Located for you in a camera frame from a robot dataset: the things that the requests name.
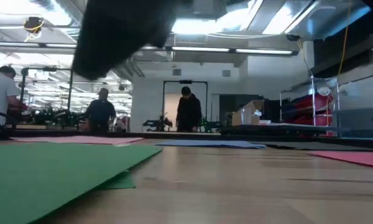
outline wooden table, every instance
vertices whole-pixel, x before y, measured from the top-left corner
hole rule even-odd
[[[90,192],[41,223],[373,224],[373,168],[303,151],[164,147],[133,179],[136,189]]]

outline cardboard box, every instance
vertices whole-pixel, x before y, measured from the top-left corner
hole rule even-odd
[[[242,110],[250,108],[252,111],[251,125],[258,125],[260,123],[260,117],[254,115],[256,110],[262,111],[264,107],[263,100],[252,100],[248,104],[244,105],[238,112],[233,113],[232,115],[232,126],[238,126],[242,124]]]

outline dark hoodie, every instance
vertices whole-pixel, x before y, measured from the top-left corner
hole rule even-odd
[[[188,99],[180,98],[177,109],[178,128],[184,131],[198,127],[201,120],[200,100],[194,95]]]

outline metal rack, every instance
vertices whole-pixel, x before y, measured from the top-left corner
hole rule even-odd
[[[338,79],[337,77],[333,78],[316,78],[311,76],[307,81],[301,82],[299,84],[296,84],[294,86],[291,86],[287,88],[286,90],[282,90],[279,93],[279,105],[280,105],[280,122],[283,121],[282,119],[282,94],[286,93],[301,93],[302,91],[306,91],[307,93],[310,93],[310,90],[312,90],[312,107],[309,108],[303,108],[303,109],[297,109],[297,110],[312,110],[312,117],[313,117],[313,125],[316,126],[316,117],[317,116],[329,116],[331,117],[331,114],[316,114],[316,108],[315,108],[315,95],[317,92],[317,86],[319,83],[327,83],[331,80],[335,81],[335,85],[333,87],[333,91],[336,92],[336,97],[333,98],[333,101],[336,99],[337,103],[333,104],[333,110],[340,109],[340,100],[339,100],[339,87],[338,87]]]

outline black shirt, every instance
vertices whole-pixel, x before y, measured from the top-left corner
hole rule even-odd
[[[199,126],[201,120],[200,100],[194,94],[188,99],[181,97],[177,111],[178,127],[191,128]]]
[[[107,123],[110,117],[114,118],[116,116],[114,106],[108,100],[93,100],[86,113],[91,120],[100,123]]]

